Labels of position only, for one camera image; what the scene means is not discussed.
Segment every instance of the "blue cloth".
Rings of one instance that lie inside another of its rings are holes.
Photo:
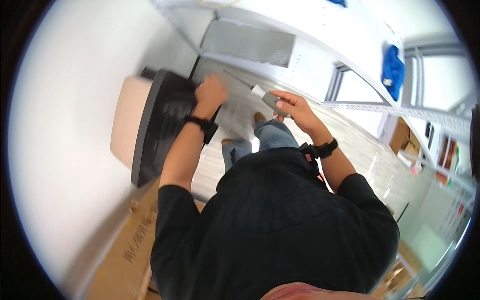
[[[281,147],[299,147],[290,129],[284,123],[275,119],[258,121],[253,134],[260,140],[259,151]],[[225,163],[225,172],[237,160],[250,153],[252,153],[252,144],[245,139],[234,139],[230,143],[223,145],[222,155]]]
[[[400,93],[404,77],[405,65],[398,58],[398,48],[392,45],[385,53],[382,83],[395,101],[398,101],[398,94]],[[391,80],[390,86],[385,84],[385,79]]]
[[[341,5],[343,7],[346,7],[345,6],[345,0],[328,0],[328,1],[330,1],[332,3],[335,3],[335,4],[338,4],[338,5]]]

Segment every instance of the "chair backrest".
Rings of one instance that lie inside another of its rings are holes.
[[[143,77],[125,78],[115,109],[110,150],[130,170],[138,127],[151,86],[152,81]]]

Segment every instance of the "hand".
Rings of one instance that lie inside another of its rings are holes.
[[[197,106],[193,115],[201,119],[210,119],[227,99],[228,91],[217,75],[212,74],[204,77],[204,82],[195,90],[195,97]]]
[[[325,125],[313,113],[307,101],[298,95],[283,91],[270,91],[271,94],[280,97],[282,101],[278,101],[276,106],[283,112],[292,115],[295,124],[305,133],[312,136],[314,131]],[[284,117],[280,116],[276,111],[273,112],[275,119],[283,122]]]

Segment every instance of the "jeans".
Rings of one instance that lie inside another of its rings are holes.
[[[281,147],[299,147],[288,127],[275,119],[258,121],[253,134],[260,140],[259,151]],[[234,139],[230,143],[223,145],[222,155],[225,162],[225,172],[237,160],[250,153],[252,153],[252,144],[245,139]]]

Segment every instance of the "blue jeans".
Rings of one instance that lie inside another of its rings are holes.
[[[275,119],[258,121],[253,134],[260,140],[259,151],[281,147],[299,147],[288,127]],[[252,153],[252,144],[245,139],[234,139],[230,143],[223,145],[222,155],[225,162],[225,172],[237,160],[250,153]]]

